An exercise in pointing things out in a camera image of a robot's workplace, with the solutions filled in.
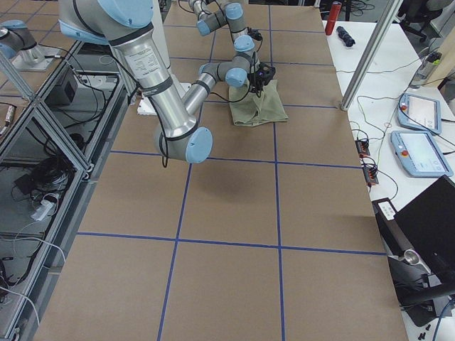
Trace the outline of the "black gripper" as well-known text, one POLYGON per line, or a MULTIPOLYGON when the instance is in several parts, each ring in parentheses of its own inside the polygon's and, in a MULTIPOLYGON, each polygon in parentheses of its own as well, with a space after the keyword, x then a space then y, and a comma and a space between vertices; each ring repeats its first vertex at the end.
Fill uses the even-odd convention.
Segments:
POLYGON ((249 92, 260 93, 263 88, 263 72, 255 71, 247 75, 249 81, 249 92))

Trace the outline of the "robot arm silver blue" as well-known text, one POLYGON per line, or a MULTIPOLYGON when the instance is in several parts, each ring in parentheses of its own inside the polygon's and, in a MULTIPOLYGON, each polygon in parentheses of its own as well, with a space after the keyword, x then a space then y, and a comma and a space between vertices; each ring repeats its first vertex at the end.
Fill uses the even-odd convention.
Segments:
POLYGON ((154 140, 163 158, 201 163, 210 155, 213 135, 200 126, 196 110, 218 82, 241 87, 259 63, 241 4, 227 2, 215 13, 209 12, 207 1, 189 4, 198 17, 201 35, 229 27, 235 55, 229 62, 201 66, 198 79, 185 94, 179 94, 176 79, 162 58, 163 50, 155 44, 153 20, 161 16, 154 13, 152 1, 59 1, 59 24, 67 37, 108 45, 125 59, 159 119, 154 140))
POLYGON ((232 41, 248 35, 248 27, 241 3, 217 1, 188 1, 190 10, 196 15, 196 27, 202 36, 227 26, 232 41))

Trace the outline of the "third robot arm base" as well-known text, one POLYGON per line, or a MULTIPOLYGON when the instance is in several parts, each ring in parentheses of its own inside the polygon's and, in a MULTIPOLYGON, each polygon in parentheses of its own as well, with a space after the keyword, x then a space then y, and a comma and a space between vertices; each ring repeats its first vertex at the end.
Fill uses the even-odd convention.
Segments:
POLYGON ((40 45, 21 20, 1 23, 1 52, 20 71, 45 71, 60 49, 40 45))

